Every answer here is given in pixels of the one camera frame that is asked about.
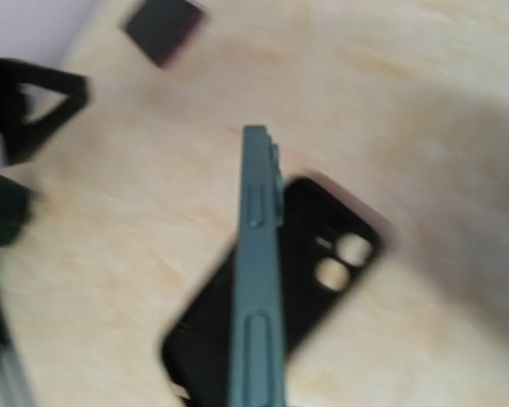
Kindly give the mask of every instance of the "black object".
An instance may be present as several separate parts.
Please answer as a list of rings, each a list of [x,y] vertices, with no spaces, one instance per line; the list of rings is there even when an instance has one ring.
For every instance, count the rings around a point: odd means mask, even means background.
[[[284,193],[278,232],[286,350],[290,355],[383,251],[383,239],[358,215],[308,178]],[[339,258],[337,241],[356,234],[371,245],[362,266]],[[188,407],[222,407],[227,401],[234,248],[165,338],[161,357],[171,380],[185,388]],[[316,279],[316,267],[335,259],[350,273],[341,292]]]
[[[66,98],[41,118],[30,120],[31,107],[23,93],[24,85],[39,86],[64,94]],[[0,59],[0,132],[8,164],[19,164],[29,159],[87,101],[87,80],[83,76]]]
[[[185,0],[146,0],[126,22],[125,31],[142,51],[162,67],[204,17]]]
[[[0,246],[10,244],[30,218],[31,191],[0,176]]]

